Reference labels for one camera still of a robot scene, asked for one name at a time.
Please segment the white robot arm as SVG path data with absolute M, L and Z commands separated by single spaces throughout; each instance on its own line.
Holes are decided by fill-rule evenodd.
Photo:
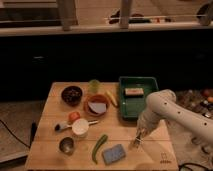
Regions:
M 176 121 L 196 136 L 213 145 L 213 120 L 176 104 L 176 94 L 169 89 L 150 93 L 146 107 L 137 120 L 137 133 L 144 138 L 154 131 L 163 118 Z

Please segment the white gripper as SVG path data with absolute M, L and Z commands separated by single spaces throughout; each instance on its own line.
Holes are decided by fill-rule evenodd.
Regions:
M 143 111 L 137 120 L 136 135 L 146 137 L 151 134 L 157 127 L 161 117 L 152 111 Z

